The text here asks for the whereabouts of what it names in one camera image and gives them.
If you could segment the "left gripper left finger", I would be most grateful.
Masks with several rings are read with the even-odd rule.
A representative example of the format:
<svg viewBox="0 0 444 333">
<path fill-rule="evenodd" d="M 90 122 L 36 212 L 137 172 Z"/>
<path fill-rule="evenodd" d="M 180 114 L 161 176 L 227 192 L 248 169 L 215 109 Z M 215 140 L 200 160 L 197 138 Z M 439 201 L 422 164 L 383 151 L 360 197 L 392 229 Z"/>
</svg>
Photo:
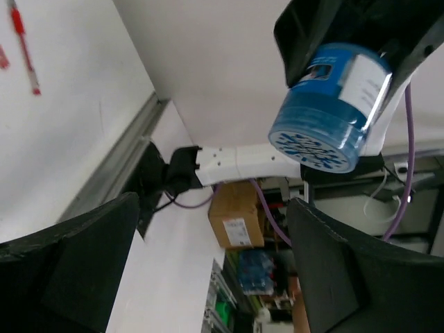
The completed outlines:
<svg viewBox="0 0 444 333">
<path fill-rule="evenodd" d="M 138 221 L 129 192 L 2 243 L 1 331 L 106 331 Z"/>
</svg>

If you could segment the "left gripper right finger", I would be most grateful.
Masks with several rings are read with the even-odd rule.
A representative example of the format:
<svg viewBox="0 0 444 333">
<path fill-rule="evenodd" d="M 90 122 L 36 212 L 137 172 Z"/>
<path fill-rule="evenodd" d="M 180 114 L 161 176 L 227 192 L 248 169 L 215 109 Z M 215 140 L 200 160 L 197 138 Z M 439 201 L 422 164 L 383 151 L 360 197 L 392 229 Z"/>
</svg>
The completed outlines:
<svg viewBox="0 0 444 333">
<path fill-rule="evenodd" d="M 312 332 L 443 331 L 443 258 L 382 241 L 299 198 L 287 221 Z"/>
</svg>

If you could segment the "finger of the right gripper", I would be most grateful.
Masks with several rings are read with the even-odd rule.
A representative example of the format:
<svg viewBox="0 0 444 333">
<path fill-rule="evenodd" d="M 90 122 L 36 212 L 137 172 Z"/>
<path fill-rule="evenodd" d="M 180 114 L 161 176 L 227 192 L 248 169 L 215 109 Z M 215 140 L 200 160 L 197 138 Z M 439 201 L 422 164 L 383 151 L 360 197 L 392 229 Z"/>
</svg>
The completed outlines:
<svg viewBox="0 0 444 333">
<path fill-rule="evenodd" d="M 288 87 L 302 77 L 342 3 L 341 0 L 292 0 L 278 17 L 273 34 Z"/>
<path fill-rule="evenodd" d="M 396 87 L 443 43 L 442 1 L 376 1 L 374 22 Z"/>
</svg>

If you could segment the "blue slime jar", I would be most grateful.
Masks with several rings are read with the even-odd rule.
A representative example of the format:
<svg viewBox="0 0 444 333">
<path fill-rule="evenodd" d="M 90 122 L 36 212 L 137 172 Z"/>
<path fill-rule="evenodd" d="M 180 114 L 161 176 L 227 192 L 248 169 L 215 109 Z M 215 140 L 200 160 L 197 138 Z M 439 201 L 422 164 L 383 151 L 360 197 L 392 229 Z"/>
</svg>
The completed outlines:
<svg viewBox="0 0 444 333">
<path fill-rule="evenodd" d="M 374 51 L 348 43 L 320 46 L 287 92 L 268 140 L 306 167 L 353 171 L 392 77 L 388 62 Z"/>
</svg>

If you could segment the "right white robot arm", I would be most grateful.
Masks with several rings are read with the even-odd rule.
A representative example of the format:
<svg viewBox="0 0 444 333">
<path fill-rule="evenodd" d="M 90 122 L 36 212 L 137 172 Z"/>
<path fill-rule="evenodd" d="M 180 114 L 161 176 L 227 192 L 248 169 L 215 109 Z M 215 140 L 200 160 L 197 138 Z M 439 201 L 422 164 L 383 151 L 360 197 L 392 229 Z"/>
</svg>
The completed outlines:
<svg viewBox="0 0 444 333">
<path fill-rule="evenodd" d="M 288 91 L 268 143 L 176 149 L 170 194 L 304 168 L 346 174 L 380 156 L 414 72 L 443 43 L 443 2 L 291 1 L 273 34 Z"/>
</svg>

